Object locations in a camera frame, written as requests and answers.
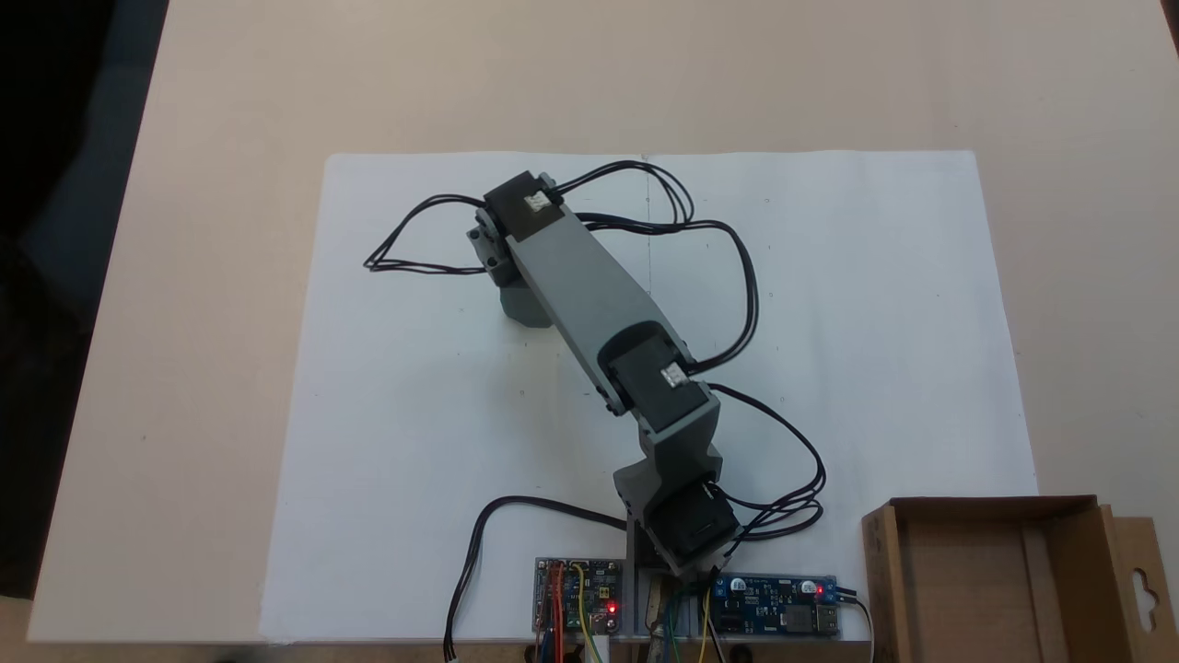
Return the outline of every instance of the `microcontroller board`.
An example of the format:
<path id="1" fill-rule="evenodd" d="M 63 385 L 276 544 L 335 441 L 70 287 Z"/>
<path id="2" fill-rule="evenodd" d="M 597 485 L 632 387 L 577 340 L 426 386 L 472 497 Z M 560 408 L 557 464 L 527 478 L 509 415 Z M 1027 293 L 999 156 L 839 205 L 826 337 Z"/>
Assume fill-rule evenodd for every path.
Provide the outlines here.
<path id="1" fill-rule="evenodd" d="M 581 593 L 581 576 L 575 566 L 585 571 L 585 610 L 591 634 L 613 634 L 621 623 L 623 560 L 621 559 L 554 559 L 538 558 L 534 566 L 532 589 L 532 624 L 534 630 L 546 630 L 553 625 L 553 596 L 558 593 L 564 628 L 581 631 L 578 602 Z"/>
<path id="2" fill-rule="evenodd" d="M 839 635 L 834 576 L 720 575 L 711 592 L 709 615 L 722 634 Z"/>

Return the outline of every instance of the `gray robotic arm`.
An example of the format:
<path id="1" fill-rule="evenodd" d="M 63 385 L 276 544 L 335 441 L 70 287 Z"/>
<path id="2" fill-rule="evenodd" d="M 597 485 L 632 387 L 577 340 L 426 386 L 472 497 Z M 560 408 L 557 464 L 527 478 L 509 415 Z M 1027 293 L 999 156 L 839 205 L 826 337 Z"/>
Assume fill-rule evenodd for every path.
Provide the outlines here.
<path id="1" fill-rule="evenodd" d="M 687 378 L 683 340 L 552 179 L 525 172 L 485 201 L 467 235 L 505 314 L 527 327 L 555 324 L 606 408 L 634 416 L 646 458 L 614 472 L 614 486 L 672 572 L 687 572 L 738 526 L 705 485 L 720 477 L 717 396 Z"/>

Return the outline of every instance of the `blue circuit board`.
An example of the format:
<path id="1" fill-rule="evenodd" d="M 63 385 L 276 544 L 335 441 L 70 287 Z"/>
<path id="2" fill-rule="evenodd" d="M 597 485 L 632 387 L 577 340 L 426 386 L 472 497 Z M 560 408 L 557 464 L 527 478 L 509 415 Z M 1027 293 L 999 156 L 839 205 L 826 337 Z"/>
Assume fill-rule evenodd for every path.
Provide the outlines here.
<path id="1" fill-rule="evenodd" d="M 709 613 L 722 634 L 839 635 L 834 576 L 722 575 L 712 585 Z"/>

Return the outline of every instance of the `brown cardboard box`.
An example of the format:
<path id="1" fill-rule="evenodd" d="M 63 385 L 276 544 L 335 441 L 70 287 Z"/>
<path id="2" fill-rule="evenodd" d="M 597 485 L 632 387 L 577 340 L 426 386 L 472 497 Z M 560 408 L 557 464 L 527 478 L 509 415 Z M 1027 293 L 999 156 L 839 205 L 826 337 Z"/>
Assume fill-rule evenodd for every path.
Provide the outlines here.
<path id="1" fill-rule="evenodd" d="M 876 663 L 1177 662 L 1154 523 L 1093 495 L 900 498 L 863 519 Z M 1158 604 L 1139 622 L 1132 577 Z"/>

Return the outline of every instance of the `beige tabletop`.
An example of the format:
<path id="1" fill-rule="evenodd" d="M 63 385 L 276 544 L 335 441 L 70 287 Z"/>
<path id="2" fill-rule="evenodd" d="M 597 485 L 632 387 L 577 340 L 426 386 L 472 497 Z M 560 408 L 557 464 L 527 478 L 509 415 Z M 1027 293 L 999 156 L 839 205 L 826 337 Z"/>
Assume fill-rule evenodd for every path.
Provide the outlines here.
<path id="1" fill-rule="evenodd" d="M 29 635 L 257 639 L 336 152 L 975 150 L 1041 490 L 1174 577 L 1177 118 L 1159 0 L 172 0 Z"/>

